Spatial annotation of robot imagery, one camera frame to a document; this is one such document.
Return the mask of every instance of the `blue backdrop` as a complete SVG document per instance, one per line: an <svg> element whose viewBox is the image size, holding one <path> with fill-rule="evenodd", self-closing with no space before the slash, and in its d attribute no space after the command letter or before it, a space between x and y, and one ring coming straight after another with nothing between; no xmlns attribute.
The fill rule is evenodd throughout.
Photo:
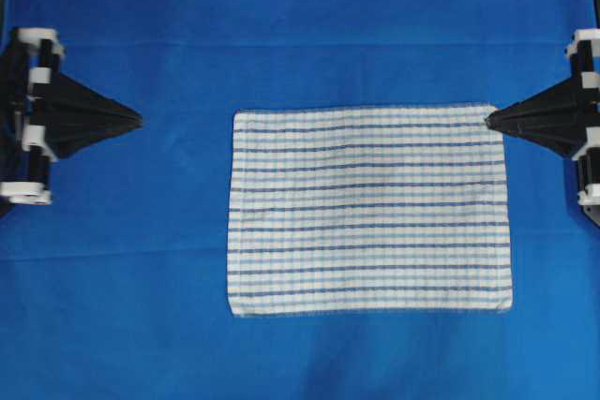
<svg viewBox="0 0 600 400"><path fill-rule="evenodd" d="M508 313L234 319L225 279L237 109L503 107L568 76L592 0L7 0L11 26L145 122L0 222L1 398L600 396L600 230L525 141Z"/></svg>

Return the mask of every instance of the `checkered towel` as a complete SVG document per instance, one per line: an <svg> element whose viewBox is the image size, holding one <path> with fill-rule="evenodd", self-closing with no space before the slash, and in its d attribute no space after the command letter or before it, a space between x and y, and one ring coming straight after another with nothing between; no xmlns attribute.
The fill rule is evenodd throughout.
<svg viewBox="0 0 600 400"><path fill-rule="evenodd" d="M240 111L235 315L512 304L503 138L489 105Z"/></svg>

